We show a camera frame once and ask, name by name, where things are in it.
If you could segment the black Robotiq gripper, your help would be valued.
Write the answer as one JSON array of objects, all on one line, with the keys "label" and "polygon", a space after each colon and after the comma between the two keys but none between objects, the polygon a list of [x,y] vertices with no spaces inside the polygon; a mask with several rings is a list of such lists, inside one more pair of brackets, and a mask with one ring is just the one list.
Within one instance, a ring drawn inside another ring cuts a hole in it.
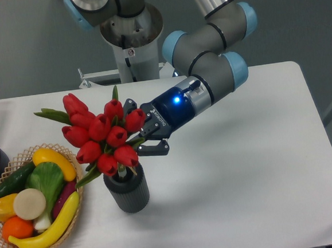
[{"label": "black Robotiq gripper", "polygon": [[[165,91],[140,109],[146,114],[145,124],[139,136],[146,140],[160,140],[157,145],[139,145],[138,156],[167,155],[170,150],[167,139],[181,126],[194,119],[212,104],[211,94],[203,81],[190,76]],[[123,105],[124,115],[137,109],[137,103],[128,98]]]}]

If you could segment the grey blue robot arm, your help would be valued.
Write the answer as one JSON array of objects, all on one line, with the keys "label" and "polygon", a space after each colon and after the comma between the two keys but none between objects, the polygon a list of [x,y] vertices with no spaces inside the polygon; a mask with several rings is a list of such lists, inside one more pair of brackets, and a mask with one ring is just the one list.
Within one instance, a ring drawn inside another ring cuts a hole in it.
[{"label": "grey blue robot arm", "polygon": [[248,67],[228,51],[257,27],[257,16],[247,3],[234,0],[195,0],[205,25],[192,34],[177,30],[163,46],[159,10],[145,0],[64,0],[72,18],[84,29],[99,27],[112,46],[121,82],[159,77],[159,56],[185,79],[144,103],[146,114],[140,137],[157,145],[137,147],[140,156],[166,155],[167,139],[176,129],[235,91],[248,78]]}]

